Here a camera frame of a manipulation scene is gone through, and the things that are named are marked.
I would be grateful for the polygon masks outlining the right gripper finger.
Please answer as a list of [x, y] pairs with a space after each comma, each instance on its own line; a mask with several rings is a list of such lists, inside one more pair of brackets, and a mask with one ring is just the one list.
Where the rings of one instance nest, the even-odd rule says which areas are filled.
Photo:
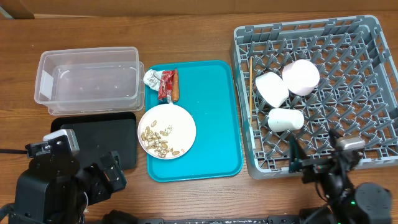
[[307, 160], [307, 154], [294, 136], [289, 137], [289, 172], [298, 172], [303, 169], [302, 162]]
[[329, 137], [330, 137], [330, 145], [333, 149], [341, 149], [339, 138], [342, 137], [342, 135], [336, 131], [335, 129], [330, 129], [329, 132]]

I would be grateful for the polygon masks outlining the white cup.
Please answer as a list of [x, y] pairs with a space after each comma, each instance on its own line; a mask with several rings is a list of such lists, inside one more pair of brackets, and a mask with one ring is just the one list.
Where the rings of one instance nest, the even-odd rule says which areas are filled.
[[268, 117], [268, 126], [273, 132], [301, 129], [305, 121], [301, 111], [283, 108], [271, 109]]

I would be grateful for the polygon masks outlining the pink-rimmed white bowl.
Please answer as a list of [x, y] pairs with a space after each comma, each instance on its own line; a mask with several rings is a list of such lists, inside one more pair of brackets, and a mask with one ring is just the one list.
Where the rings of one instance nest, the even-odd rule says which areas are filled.
[[318, 85], [320, 72], [311, 61], [300, 59], [283, 68], [282, 79], [292, 93], [307, 96]]

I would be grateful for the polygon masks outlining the white bowl with green rim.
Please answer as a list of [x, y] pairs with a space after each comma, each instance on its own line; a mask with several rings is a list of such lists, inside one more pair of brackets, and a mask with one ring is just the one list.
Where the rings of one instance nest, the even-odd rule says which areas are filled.
[[258, 92], [273, 108], [279, 108], [289, 97], [283, 79], [274, 72], [267, 72], [255, 79]]

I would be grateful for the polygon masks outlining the wooden chopstick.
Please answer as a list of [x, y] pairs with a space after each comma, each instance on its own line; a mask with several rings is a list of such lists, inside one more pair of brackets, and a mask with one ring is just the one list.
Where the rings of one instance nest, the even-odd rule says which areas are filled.
[[250, 56], [250, 61], [249, 61], [249, 125], [250, 127], [252, 126], [252, 109], [253, 109], [253, 103], [252, 103], [252, 56]]

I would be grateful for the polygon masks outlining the orange carrot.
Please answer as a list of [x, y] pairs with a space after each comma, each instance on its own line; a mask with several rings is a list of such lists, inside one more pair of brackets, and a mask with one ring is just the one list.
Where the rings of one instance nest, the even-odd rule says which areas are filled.
[[171, 97], [173, 102], [177, 102], [180, 98], [179, 75], [177, 69], [175, 69], [174, 72]]

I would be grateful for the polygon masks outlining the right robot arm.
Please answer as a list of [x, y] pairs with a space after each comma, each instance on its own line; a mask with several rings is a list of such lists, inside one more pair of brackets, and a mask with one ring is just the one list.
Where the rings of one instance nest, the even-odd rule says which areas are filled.
[[328, 134], [332, 152], [323, 159], [309, 159], [297, 139], [289, 137], [289, 172], [301, 172], [302, 182], [313, 182], [325, 201], [321, 207], [302, 209], [300, 223], [391, 223], [391, 192], [372, 182], [355, 187], [348, 176], [359, 164], [365, 142], [334, 129]]

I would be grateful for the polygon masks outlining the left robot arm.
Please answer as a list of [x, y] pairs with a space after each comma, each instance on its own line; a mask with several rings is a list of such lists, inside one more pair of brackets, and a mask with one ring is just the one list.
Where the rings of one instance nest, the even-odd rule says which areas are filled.
[[15, 201], [1, 207], [9, 223], [84, 223], [90, 205], [124, 190], [117, 152], [81, 168], [73, 156], [34, 157], [17, 180]]

